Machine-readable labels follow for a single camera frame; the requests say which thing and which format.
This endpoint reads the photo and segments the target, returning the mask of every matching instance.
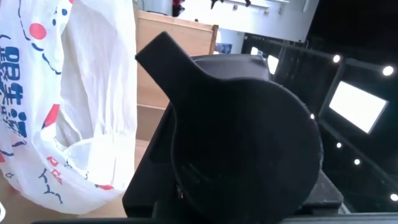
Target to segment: white plastic bag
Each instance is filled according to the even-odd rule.
[[[0,169],[31,201],[84,214],[134,173],[131,0],[2,0]]]

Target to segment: wooden panel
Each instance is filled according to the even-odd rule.
[[[155,133],[160,119],[164,113],[163,108],[153,106],[137,106],[137,139],[150,141]]]
[[[212,54],[217,30],[218,26],[139,11],[137,52],[158,34],[167,31],[189,55]],[[165,108],[169,99],[140,65],[137,76],[137,102],[141,105]]]

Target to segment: red print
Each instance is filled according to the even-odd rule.
[[[44,26],[38,23],[33,23],[30,25],[29,33],[37,40],[42,40],[47,35],[47,31],[45,30]]]
[[[58,111],[60,110],[60,105],[54,104],[51,107],[50,112],[44,120],[43,128],[50,126],[57,120]]]
[[[51,165],[53,165],[53,166],[58,166],[58,164],[59,164],[59,162],[56,161],[52,156],[49,156],[49,157],[47,158],[47,160],[48,160],[48,162],[49,162]]]
[[[112,190],[113,189],[112,185],[98,185],[98,184],[96,184],[95,187],[101,188],[103,190]]]

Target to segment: ceiling light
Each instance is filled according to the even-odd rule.
[[[383,75],[385,75],[385,76],[392,75],[393,72],[394,72],[394,69],[391,66],[386,66],[383,69]]]
[[[355,86],[340,82],[329,107],[369,134],[388,102]]]
[[[256,47],[251,48],[251,52],[250,52],[251,55],[257,55],[258,53],[259,53],[259,49],[257,49]]]
[[[333,57],[333,62],[337,63],[337,62],[339,62],[339,61],[340,61],[340,56],[339,56],[339,55],[335,55],[335,56]]]
[[[268,55],[267,63],[268,63],[269,72],[272,75],[275,74],[276,68],[278,67],[279,59],[272,55]]]
[[[391,198],[391,200],[393,200],[395,202],[398,201],[398,195],[397,194],[391,194],[390,198]]]

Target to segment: metal frame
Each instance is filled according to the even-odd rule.
[[[361,152],[357,147],[354,146],[348,139],[344,138],[335,128],[333,128],[331,125],[329,125],[324,119],[323,119],[323,114],[325,110],[329,107],[329,104],[331,102],[331,99],[333,98],[333,95],[335,94],[335,91],[337,89],[338,84],[341,81],[341,77],[344,74],[345,66],[347,65],[352,65],[355,67],[359,68],[365,68],[368,70],[372,70],[375,72],[382,72],[383,66],[381,65],[376,65],[372,63],[366,63],[366,62],[361,62],[353,58],[342,58],[340,60],[340,66],[337,70],[337,73],[329,87],[328,93],[325,97],[325,100],[323,101],[321,110],[319,111],[318,114],[318,123],[322,127],[324,127],[333,137],[337,139],[337,141],[342,142],[343,144],[347,145],[350,149],[352,149],[363,161],[367,162],[370,164],[374,170],[376,171],[377,174],[379,174],[387,184],[390,185],[390,187],[394,189],[398,189],[398,183],[395,182],[384,170],[382,170],[375,162],[373,162],[370,158],[368,158],[365,154]]]

